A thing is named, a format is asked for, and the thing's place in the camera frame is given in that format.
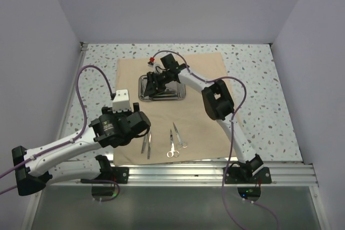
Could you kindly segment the steel clamp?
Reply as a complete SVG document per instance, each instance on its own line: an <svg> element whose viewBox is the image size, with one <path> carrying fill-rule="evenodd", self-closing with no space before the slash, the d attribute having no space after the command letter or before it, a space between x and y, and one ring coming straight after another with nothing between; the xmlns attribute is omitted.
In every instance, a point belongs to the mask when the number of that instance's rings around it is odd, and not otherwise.
<svg viewBox="0 0 345 230"><path fill-rule="evenodd" d="M153 99L175 99L177 94L174 90L166 89L164 92L157 93L153 96Z"/></svg>

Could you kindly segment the steel instrument tray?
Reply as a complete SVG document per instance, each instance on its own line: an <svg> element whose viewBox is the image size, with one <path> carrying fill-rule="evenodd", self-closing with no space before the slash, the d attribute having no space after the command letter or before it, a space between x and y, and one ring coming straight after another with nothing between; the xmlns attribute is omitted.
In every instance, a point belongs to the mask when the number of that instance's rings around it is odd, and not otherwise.
<svg viewBox="0 0 345 230"><path fill-rule="evenodd" d="M140 79L146 79L146 75L142 75L139 78L139 87L138 87L138 97L140 100ZM152 99L152 100L140 100L143 102L150 102L150 101L179 101L179 100L184 100L186 95L187 95L187 91L186 91L186 87L184 84L181 83L177 83L177 82L170 82L169 84L167 84L166 89L171 89L174 90L177 94L177 98L175 99Z"/></svg>

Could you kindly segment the steel tweezers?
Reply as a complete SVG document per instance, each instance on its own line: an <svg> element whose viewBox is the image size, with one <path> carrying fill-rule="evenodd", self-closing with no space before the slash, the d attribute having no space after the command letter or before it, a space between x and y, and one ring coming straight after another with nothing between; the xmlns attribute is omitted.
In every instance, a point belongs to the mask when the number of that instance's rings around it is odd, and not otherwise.
<svg viewBox="0 0 345 230"><path fill-rule="evenodd" d="M151 146L152 146L152 134L151 132L148 134L148 151L147 151L147 160L150 160L150 155L151 155Z"/></svg>
<svg viewBox="0 0 345 230"><path fill-rule="evenodd" d="M144 153L144 151L146 149L147 139L148 139L148 135L145 135L144 138L143 138L142 148L141 148L141 153L142 154Z"/></svg>

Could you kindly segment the beige cloth wrap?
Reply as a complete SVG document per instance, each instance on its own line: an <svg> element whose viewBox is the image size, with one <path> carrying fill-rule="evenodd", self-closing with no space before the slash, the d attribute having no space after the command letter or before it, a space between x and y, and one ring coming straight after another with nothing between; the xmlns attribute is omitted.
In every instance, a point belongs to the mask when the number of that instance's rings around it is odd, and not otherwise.
<svg viewBox="0 0 345 230"><path fill-rule="evenodd" d="M142 138L113 151L115 165L143 165L208 158L224 158L230 152L230 140L204 109L201 93L186 87L187 95L179 101L150 101L139 99L139 78L151 69L146 58L121 59L117 63L116 89L127 89L130 102L137 102L151 122L151 152L142 152ZM168 158L170 133L178 130L187 148L179 150L177 158Z"/></svg>

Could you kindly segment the steel scissors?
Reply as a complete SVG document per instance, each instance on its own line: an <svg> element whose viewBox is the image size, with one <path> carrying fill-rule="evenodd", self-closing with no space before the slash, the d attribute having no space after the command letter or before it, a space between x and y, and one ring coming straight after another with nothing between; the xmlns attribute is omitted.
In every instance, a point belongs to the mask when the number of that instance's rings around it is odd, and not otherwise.
<svg viewBox="0 0 345 230"><path fill-rule="evenodd" d="M180 155L179 151L175 149L174 138L172 130L170 130L170 150L167 152L168 158L177 158Z"/></svg>

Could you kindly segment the steel forceps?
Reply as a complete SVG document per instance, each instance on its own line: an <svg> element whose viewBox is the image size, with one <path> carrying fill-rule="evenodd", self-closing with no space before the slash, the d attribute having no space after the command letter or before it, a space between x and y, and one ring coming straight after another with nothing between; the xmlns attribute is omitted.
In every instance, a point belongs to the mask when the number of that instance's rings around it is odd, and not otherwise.
<svg viewBox="0 0 345 230"><path fill-rule="evenodd" d="M175 133L176 133L176 137L178 139L178 144L177 144L177 149L178 150L181 150L181 149L185 149L188 147L188 144L187 142L183 141L182 138L181 138L181 135L176 127L176 124L173 122L173 127L174 127L174 130L175 130Z"/></svg>

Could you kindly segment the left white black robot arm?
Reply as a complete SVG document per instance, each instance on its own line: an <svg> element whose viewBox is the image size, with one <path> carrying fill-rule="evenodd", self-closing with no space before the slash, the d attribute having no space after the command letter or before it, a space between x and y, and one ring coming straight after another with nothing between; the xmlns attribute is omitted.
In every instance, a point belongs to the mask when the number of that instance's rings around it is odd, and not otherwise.
<svg viewBox="0 0 345 230"><path fill-rule="evenodd" d="M111 183L115 176L109 160L97 150L125 146L149 133L151 122L140 111L113 112L103 107L102 114L75 135L45 146L12 150L18 194L28 196L47 185L72 179L85 183Z"/></svg>

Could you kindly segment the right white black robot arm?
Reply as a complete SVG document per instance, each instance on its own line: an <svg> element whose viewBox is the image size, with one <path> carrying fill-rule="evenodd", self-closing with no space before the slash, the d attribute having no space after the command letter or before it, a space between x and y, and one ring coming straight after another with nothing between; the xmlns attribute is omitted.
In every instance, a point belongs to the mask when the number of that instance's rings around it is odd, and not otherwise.
<svg viewBox="0 0 345 230"><path fill-rule="evenodd" d="M158 64L154 58L150 58L148 66L152 67L153 71L146 74L147 83L143 95L153 97L163 92L167 84L171 82L184 84L201 93L207 116L221 126L231 141L230 150L235 151L237 155L238 175L244 182L254 182L259 177L259 171L263 169L264 162L248 142L237 122L236 113L244 101L235 106L224 81L232 79L240 82L240 80L231 76L207 79L195 73L186 61L179 64L172 53L162 57L161 63L164 69L158 72Z"/></svg>

